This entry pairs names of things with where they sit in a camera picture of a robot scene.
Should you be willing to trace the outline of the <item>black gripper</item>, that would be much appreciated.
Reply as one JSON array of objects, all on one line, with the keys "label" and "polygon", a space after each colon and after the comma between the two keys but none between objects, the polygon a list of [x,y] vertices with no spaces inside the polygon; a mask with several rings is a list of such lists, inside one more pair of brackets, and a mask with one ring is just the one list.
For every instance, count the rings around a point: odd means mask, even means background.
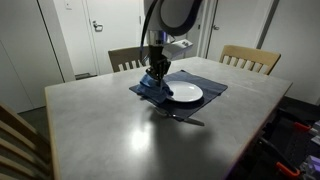
[{"label": "black gripper", "polygon": [[147,75],[155,81],[159,81],[160,87],[163,87],[164,76],[169,70],[171,63],[162,54],[162,46],[149,46],[150,67],[146,70]]}]

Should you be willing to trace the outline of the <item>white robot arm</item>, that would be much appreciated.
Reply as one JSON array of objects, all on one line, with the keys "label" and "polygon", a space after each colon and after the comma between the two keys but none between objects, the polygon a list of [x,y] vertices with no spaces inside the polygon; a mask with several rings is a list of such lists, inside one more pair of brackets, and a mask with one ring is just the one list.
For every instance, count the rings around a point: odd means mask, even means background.
[{"label": "white robot arm", "polygon": [[146,73],[161,84],[171,63],[162,54],[168,36],[186,34],[194,25],[203,0],[143,0],[145,21],[141,42],[147,38],[150,67]]}]

